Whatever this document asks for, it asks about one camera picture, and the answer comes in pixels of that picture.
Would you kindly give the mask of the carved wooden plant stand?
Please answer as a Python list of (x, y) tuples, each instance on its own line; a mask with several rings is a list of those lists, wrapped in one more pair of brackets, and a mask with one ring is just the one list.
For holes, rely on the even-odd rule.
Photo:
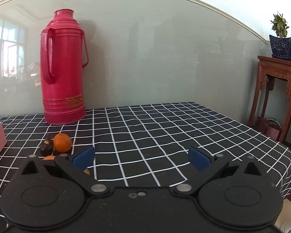
[(248, 126), (258, 116), (277, 117), (282, 130), (277, 141), (284, 142), (291, 125), (291, 61), (258, 56), (256, 83)]

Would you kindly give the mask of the dark mangosteen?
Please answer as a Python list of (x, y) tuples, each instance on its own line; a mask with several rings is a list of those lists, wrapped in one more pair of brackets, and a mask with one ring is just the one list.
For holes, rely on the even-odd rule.
[(50, 156), (53, 153), (53, 142), (52, 139), (45, 139), (39, 148), (40, 154), (44, 157)]

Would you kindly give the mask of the black white checked tablecloth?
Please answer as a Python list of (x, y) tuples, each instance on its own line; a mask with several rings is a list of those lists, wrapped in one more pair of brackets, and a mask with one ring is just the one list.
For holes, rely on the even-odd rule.
[(84, 119), (50, 125), (42, 114), (0, 117), (7, 145), (0, 153), (0, 196), (23, 160), (47, 136), (65, 133), (72, 151), (94, 146), (97, 180), (133, 186), (173, 186), (189, 176), (189, 147), (216, 156), (261, 162), (282, 196), (291, 193), (291, 150), (202, 105), (168, 103), (88, 110)]

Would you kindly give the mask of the pink bag under stand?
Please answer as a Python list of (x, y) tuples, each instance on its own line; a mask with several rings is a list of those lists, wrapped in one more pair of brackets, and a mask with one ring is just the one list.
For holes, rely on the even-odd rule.
[(279, 140), (282, 128), (273, 119), (258, 117), (254, 125), (254, 129), (273, 140)]

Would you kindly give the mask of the blue potted plant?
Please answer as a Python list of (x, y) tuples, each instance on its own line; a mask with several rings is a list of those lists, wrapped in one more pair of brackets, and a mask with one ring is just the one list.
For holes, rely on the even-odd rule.
[(273, 14), (272, 30), (276, 36), (269, 35), (272, 57), (291, 62), (291, 37), (288, 35), (288, 23), (283, 14)]

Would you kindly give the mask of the red thermos flask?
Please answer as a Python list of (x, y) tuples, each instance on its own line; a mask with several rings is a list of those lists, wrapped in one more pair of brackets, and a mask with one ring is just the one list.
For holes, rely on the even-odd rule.
[(40, 77), (44, 117), (54, 125), (84, 118), (82, 70), (88, 64), (85, 33), (73, 17), (73, 10), (55, 11), (40, 34)]

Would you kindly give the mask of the orange mandarin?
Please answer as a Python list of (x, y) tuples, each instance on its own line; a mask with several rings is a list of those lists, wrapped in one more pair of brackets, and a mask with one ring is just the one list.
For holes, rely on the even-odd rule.
[(71, 149), (72, 140), (65, 133), (58, 133), (53, 138), (53, 147), (59, 153), (66, 153)]

